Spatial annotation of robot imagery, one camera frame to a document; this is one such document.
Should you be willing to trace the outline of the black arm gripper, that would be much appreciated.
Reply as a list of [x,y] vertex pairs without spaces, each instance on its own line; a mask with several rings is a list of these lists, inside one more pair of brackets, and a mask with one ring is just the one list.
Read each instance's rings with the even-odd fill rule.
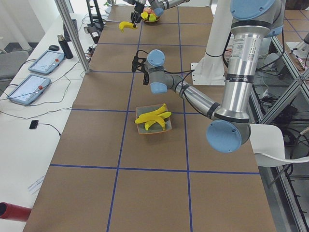
[[134,12],[131,13],[131,23],[140,23],[143,13],[144,5],[136,4],[134,7]]

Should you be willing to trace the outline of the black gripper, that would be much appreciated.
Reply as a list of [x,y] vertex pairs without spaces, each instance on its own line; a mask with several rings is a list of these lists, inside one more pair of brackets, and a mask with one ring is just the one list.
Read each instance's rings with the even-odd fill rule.
[[136,70],[138,70],[144,73],[143,85],[148,85],[149,84],[149,74],[147,71],[145,71],[145,64],[144,64],[145,61],[146,61],[146,58],[139,58],[138,56],[134,56],[133,61],[132,61],[131,71],[135,73]]

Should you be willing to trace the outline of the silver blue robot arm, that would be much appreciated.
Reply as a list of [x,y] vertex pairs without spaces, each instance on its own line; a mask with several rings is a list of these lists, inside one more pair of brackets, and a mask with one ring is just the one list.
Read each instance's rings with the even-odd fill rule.
[[155,49],[146,58],[135,56],[132,71],[144,74],[145,85],[153,94],[173,90],[200,114],[212,120],[206,137],[212,148],[222,153],[238,150],[251,135],[247,104],[264,38],[282,33],[285,1],[233,0],[228,28],[234,35],[232,56],[225,76],[221,103],[185,82],[179,75],[164,69],[165,55]]

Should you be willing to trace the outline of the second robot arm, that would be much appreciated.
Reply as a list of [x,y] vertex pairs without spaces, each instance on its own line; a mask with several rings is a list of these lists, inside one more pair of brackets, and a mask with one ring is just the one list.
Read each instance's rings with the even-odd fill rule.
[[[124,0],[126,3],[134,5],[134,12],[131,13],[131,23],[140,23],[142,17],[141,14],[145,7],[147,0]],[[176,7],[184,2],[190,0],[148,0],[151,8],[157,16],[161,16],[163,12],[169,8]]]

